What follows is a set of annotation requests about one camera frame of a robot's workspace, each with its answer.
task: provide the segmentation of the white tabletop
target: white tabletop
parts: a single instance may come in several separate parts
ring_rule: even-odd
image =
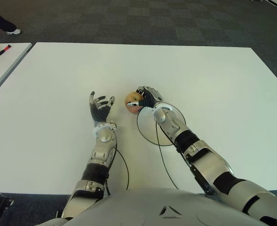
[[[108,120],[130,169],[130,188],[173,187],[158,147],[124,107],[155,87],[235,176],[277,189],[277,78],[250,48],[37,43],[0,87],[0,192],[70,194],[95,146],[89,94],[114,95]],[[200,193],[172,146],[162,147],[180,189]],[[125,188],[121,158],[111,192]]]
[[[26,51],[31,47],[30,43],[12,43],[11,48],[0,56],[0,83],[9,75],[11,70],[19,63]],[[0,51],[8,43],[0,43]]]

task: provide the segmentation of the robot forearm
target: robot forearm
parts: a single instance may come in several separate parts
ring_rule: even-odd
[[[274,194],[251,181],[234,177],[228,163],[176,118],[172,106],[157,104],[153,115],[207,194],[215,193],[225,204],[277,226],[277,197]]]
[[[114,123],[99,123],[94,129],[96,145],[82,179],[68,200],[62,218],[74,218],[103,198],[104,184],[109,177],[116,146]]]

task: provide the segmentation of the black cable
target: black cable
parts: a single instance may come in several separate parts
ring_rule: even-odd
[[[111,168],[111,166],[112,166],[112,164],[113,164],[113,160],[114,160],[114,158],[115,158],[116,152],[118,152],[118,153],[120,154],[121,158],[123,159],[123,161],[124,161],[124,163],[125,163],[126,169],[127,169],[128,182],[127,182],[126,190],[128,190],[128,188],[129,188],[129,182],[130,182],[129,168],[128,168],[128,165],[127,165],[127,163],[126,163],[126,160],[125,160],[124,156],[123,156],[122,153],[117,149],[117,144],[116,144],[116,146],[115,146],[115,152],[114,152],[114,156],[113,156],[112,162],[111,162],[111,164],[110,164],[110,168]],[[107,191],[108,195],[111,195],[111,193],[110,193],[110,191],[109,191],[109,188],[108,188],[108,182],[107,182],[107,180],[105,181],[105,187],[106,187],[106,191]]]
[[[157,131],[157,123],[156,123],[156,122],[155,122],[155,127],[156,127],[156,136],[157,136],[158,146],[159,146],[159,150],[160,150],[160,155],[161,155],[161,159],[162,159],[163,165],[164,165],[164,167],[165,167],[165,169],[166,169],[166,173],[167,173],[168,177],[170,178],[171,182],[173,183],[173,185],[175,186],[175,188],[179,189],[179,188],[177,187],[177,185],[174,183],[174,181],[172,180],[170,174],[169,174],[168,171],[167,171],[166,164],[165,164],[165,161],[164,161],[164,159],[163,159],[161,147],[160,147],[160,144],[159,144],[158,131]]]
[[[126,169],[127,169],[128,182],[127,182],[126,190],[128,190],[128,188],[129,188],[129,182],[130,182],[129,168],[128,168],[128,165],[127,165],[126,160],[124,159],[123,155],[120,153],[120,151],[118,149],[116,149],[116,150],[120,154],[121,158],[124,160],[124,163],[125,163],[125,166],[126,166]]]

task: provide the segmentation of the floor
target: floor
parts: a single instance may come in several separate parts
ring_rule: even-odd
[[[251,47],[277,77],[277,8],[250,0],[0,0],[2,42]]]

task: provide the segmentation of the triangle logo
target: triangle logo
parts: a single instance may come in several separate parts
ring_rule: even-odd
[[[164,206],[159,215],[162,218],[182,218],[182,214],[170,205]]]

